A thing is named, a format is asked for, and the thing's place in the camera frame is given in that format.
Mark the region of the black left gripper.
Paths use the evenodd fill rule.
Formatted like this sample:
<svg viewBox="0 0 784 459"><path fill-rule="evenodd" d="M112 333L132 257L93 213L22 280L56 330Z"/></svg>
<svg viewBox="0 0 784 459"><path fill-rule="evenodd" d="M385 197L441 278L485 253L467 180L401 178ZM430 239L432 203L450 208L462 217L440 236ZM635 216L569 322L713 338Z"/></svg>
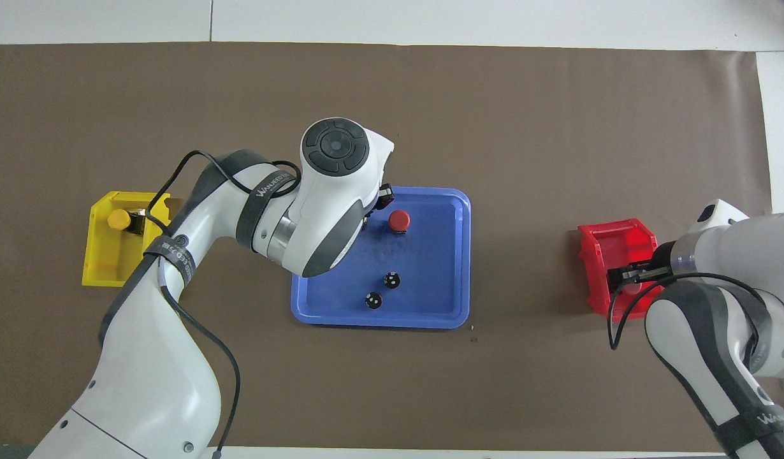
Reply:
<svg viewBox="0 0 784 459"><path fill-rule="evenodd" d="M394 201L394 191L391 185L389 183L381 185L374 200L365 209L366 217L369 217L372 212L384 210L392 201Z"/></svg>

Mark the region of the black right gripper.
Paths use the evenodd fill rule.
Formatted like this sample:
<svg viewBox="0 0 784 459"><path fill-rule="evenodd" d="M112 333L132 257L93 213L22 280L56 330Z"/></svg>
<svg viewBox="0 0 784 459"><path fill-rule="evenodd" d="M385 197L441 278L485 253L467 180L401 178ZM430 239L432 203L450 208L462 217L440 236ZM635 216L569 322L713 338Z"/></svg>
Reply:
<svg viewBox="0 0 784 459"><path fill-rule="evenodd" d="M626 284L645 284L674 275L672 250L675 243L664 243L655 249L651 259L610 268L609 281L625 281Z"/></svg>

